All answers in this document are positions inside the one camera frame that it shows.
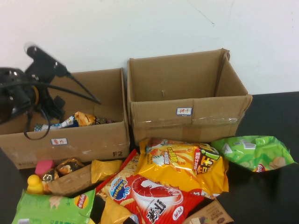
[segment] cardboard box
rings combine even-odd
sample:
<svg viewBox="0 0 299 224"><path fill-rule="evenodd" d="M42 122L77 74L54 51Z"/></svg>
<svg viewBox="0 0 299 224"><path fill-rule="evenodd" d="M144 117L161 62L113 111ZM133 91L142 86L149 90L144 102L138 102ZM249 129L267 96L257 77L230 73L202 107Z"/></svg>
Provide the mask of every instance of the cardboard box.
<svg viewBox="0 0 299 224"><path fill-rule="evenodd" d="M102 105L66 92L49 90L53 98L59 95L65 100L64 118L82 111L116 123L51 130L41 140L29 140L23 134L27 116L22 115L0 126L0 147L18 169L35 167L40 160L59 163L76 157L81 162L86 162L128 156L129 135L122 69L79 72L73 75L100 99ZM87 95L75 82L65 77L56 77L51 84ZM47 121L36 113L30 125L31 131L36 123L46 124ZM32 138L43 134L28 133Z"/></svg>
<svg viewBox="0 0 299 224"><path fill-rule="evenodd" d="M78 169L48 183L54 195L69 196L92 185L91 165Z"/></svg>
<svg viewBox="0 0 299 224"><path fill-rule="evenodd" d="M225 49L128 62L128 119L147 137L211 142L234 136L252 101Z"/></svg>
<svg viewBox="0 0 299 224"><path fill-rule="evenodd" d="M233 219L215 199L201 210L189 216L183 224L232 224Z"/></svg>

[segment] black table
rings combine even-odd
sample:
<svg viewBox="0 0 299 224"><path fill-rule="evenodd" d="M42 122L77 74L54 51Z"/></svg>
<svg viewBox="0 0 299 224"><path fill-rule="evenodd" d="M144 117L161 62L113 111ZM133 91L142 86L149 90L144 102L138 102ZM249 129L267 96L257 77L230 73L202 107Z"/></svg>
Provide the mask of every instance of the black table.
<svg viewBox="0 0 299 224"><path fill-rule="evenodd" d="M238 131L243 135L273 135L299 161L299 92L255 95ZM32 171L22 171L27 176ZM0 223L14 218L26 180L0 152ZM236 224L298 224L299 165L252 173L229 164L229 193L218 199Z"/></svg>

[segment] yellow rubber duck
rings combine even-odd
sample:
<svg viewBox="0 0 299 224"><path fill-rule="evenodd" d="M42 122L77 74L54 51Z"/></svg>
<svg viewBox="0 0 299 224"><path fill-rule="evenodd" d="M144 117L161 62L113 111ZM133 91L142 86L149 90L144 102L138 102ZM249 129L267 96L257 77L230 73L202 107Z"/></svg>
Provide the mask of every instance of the yellow rubber duck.
<svg viewBox="0 0 299 224"><path fill-rule="evenodd" d="M31 175L27 179L28 187L27 187L27 192L29 194L38 194L38 195L43 195L43 184L42 180L39 178L38 175Z"/></svg>

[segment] shrimp cracker bag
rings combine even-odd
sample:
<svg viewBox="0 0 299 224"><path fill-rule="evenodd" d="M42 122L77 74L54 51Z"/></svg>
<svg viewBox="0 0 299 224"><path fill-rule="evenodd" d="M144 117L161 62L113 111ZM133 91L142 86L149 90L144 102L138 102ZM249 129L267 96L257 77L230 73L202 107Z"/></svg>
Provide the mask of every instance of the shrimp cracker bag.
<svg viewBox="0 0 299 224"><path fill-rule="evenodd" d="M203 197L134 175L138 160L139 154L134 150L121 171L97 187L98 194L123 205L135 215L130 218L138 224L182 223Z"/></svg>

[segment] pink cap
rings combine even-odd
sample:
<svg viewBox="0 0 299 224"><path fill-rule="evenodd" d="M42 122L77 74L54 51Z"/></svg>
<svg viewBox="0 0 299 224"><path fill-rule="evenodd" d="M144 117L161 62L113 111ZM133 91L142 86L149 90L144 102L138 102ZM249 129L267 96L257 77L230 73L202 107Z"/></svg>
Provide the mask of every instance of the pink cap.
<svg viewBox="0 0 299 224"><path fill-rule="evenodd" d="M51 168L54 168L55 164L53 160L39 161L36 165L36 175L40 178L43 177Z"/></svg>

